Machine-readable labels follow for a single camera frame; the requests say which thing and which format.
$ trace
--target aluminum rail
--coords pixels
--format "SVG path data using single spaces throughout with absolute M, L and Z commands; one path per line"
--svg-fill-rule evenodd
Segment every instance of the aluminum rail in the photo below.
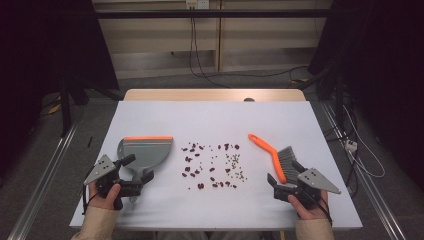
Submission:
M 65 153 L 72 141 L 77 125 L 81 120 L 83 113 L 83 109 L 80 109 L 80 111 L 77 112 L 76 120 L 71 126 L 71 129 L 64 137 L 60 139 L 58 146 L 56 147 L 56 151 L 51 157 L 50 162 L 43 173 L 43 176 L 38 181 L 37 186 L 32 192 L 32 195 L 24 210 L 21 212 L 21 215 L 15 223 L 15 226 L 13 227 L 8 240 L 26 239 L 29 230 L 31 229 L 32 223 L 34 222 L 43 200 L 47 195 L 50 185 L 53 182 L 54 176 L 56 175 L 60 164 L 65 157 Z
M 334 131 L 337 135 L 337 137 L 341 138 L 343 136 L 341 130 L 337 127 L 337 123 L 334 119 L 335 113 L 333 108 L 329 104 L 322 103 L 322 108 L 324 109 L 324 112 L 326 113 L 326 116 L 334 128 Z M 340 140 L 341 147 L 344 149 L 343 142 Z M 353 155 L 347 151 L 349 161 L 352 164 L 353 163 Z M 361 159 L 358 157 L 356 159 L 360 164 L 363 164 Z M 374 206 L 378 216 L 380 217 L 381 223 L 386 228 L 386 231 L 388 235 L 390 236 L 390 239 L 393 240 L 406 240 L 406 235 L 402 231 L 402 228 L 400 227 L 399 222 L 396 220 L 395 215 L 393 214 L 392 210 L 390 209 L 389 205 L 384 200 L 383 196 L 381 195 L 380 191 L 378 191 L 377 186 L 374 184 L 374 181 L 372 178 L 364 173 L 361 168 L 358 167 L 358 165 L 355 165 L 355 172 L 357 173 L 358 179 L 360 180 L 363 188 L 365 189 L 365 192 L 368 195 L 368 198 L 370 199 L 372 205 Z

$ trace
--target cabinet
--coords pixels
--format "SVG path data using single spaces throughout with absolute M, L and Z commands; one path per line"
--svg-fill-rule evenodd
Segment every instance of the cabinet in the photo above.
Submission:
M 331 2 L 211 0 L 209 5 L 210 9 L 226 10 L 328 9 Z M 93 3 L 96 10 L 186 8 L 185 1 L 180 0 L 94 0 Z M 99 22 L 112 59 L 119 56 L 121 62 L 140 53 L 190 51 L 190 19 L 100 19 Z M 291 68 L 310 62 L 324 23 L 324 18 L 198 18 L 197 47 L 198 51 L 213 52 L 215 71 Z M 250 64 L 252 58 L 262 65 Z

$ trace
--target dustpan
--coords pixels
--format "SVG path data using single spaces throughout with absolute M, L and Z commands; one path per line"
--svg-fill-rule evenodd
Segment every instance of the dustpan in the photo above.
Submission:
M 120 159 L 135 155 L 135 161 L 126 165 L 126 168 L 134 170 L 133 181 L 140 181 L 146 169 L 162 163 L 169 152 L 173 142 L 172 136 L 128 136 L 124 137 L 118 145 L 118 157 Z M 134 203 L 137 197 L 130 197 Z

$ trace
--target human hand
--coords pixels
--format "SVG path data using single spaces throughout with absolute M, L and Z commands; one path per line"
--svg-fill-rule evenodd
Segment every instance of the human hand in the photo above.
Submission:
M 288 200 L 291 203 L 291 205 L 293 206 L 293 208 L 296 209 L 297 213 L 300 216 L 300 219 L 302 219 L 302 220 L 313 220 L 313 219 L 327 218 L 327 215 L 319 207 L 316 207 L 312 210 L 307 210 L 302 205 L 302 203 L 300 203 L 299 200 L 293 195 L 289 195 Z M 327 194 L 327 191 L 321 190 L 321 200 L 319 200 L 318 203 L 328 212 L 328 208 L 327 208 L 328 194 Z
M 113 202 L 118 197 L 119 191 L 121 190 L 121 185 L 114 184 L 112 188 L 109 190 L 109 193 L 107 194 L 106 198 L 102 198 L 98 195 L 95 182 L 90 183 L 88 185 L 88 189 L 89 189 L 89 193 L 90 193 L 89 195 L 91 199 L 90 202 L 88 203 L 89 206 L 109 209 L 109 210 L 115 209 L 113 206 Z

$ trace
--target beige sleeve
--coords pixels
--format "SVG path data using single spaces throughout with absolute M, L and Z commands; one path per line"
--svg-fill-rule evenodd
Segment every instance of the beige sleeve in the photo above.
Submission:
M 81 231 L 72 240 L 109 240 L 118 217 L 118 211 L 88 207 Z
M 327 219 L 299 220 L 297 240 L 334 240 L 333 229 Z

